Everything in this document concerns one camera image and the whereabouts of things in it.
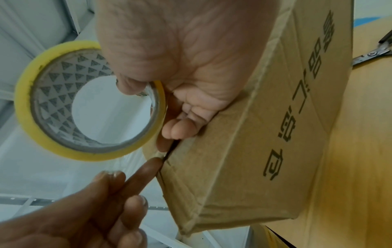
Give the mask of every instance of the blue object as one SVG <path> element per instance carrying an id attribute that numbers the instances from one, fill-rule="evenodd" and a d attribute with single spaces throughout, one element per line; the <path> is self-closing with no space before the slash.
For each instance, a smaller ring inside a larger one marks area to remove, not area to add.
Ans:
<path id="1" fill-rule="evenodd" d="M 380 17 L 366 17 L 366 18 L 359 18 L 354 20 L 354 27 L 375 21 L 377 19 L 380 19 Z"/>

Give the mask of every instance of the tape roll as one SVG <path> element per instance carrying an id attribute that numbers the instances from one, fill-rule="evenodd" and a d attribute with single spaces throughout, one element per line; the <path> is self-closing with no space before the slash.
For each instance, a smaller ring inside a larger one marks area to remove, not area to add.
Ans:
<path id="1" fill-rule="evenodd" d="M 40 146 L 63 157 L 103 161 L 140 148 L 159 132 L 166 111 L 160 81 L 149 82 L 149 123 L 134 138 L 118 143 L 100 143 L 75 125 L 72 104 L 77 92 L 90 80 L 114 75 L 98 43 L 72 41 L 37 56 L 24 70 L 15 89 L 16 116 L 22 129 Z"/>

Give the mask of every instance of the table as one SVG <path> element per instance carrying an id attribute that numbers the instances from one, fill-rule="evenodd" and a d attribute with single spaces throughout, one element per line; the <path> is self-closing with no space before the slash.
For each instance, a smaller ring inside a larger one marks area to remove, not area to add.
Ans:
<path id="1" fill-rule="evenodd" d="M 353 56 L 376 48 L 392 17 L 354 29 Z M 392 247 L 392 57 L 356 67 L 299 218 L 267 226 L 298 248 Z"/>

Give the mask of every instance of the hand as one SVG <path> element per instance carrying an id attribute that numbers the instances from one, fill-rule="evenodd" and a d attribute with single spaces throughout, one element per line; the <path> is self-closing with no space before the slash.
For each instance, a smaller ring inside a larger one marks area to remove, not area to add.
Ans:
<path id="1" fill-rule="evenodd" d="M 123 172 L 101 172 L 78 193 L 1 223 L 0 248 L 147 247 L 139 225 L 148 206 L 138 194 L 161 165 L 151 159 L 126 182 Z"/>
<path id="2" fill-rule="evenodd" d="M 97 35 L 125 94 L 161 80 L 167 114 L 157 148 L 196 135 L 256 67 L 279 0 L 99 0 Z"/>

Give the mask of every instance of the cardboard box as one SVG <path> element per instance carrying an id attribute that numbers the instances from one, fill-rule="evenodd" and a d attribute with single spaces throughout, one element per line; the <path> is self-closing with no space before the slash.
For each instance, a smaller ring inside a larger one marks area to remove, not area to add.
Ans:
<path id="1" fill-rule="evenodd" d="M 265 225 L 255 224 L 250 227 L 253 231 L 252 248 L 289 248 Z"/>
<path id="2" fill-rule="evenodd" d="M 243 92 L 158 177 L 182 234 L 299 215 L 351 71 L 352 7 L 282 1 Z M 156 156 L 155 141 L 143 150 Z"/>

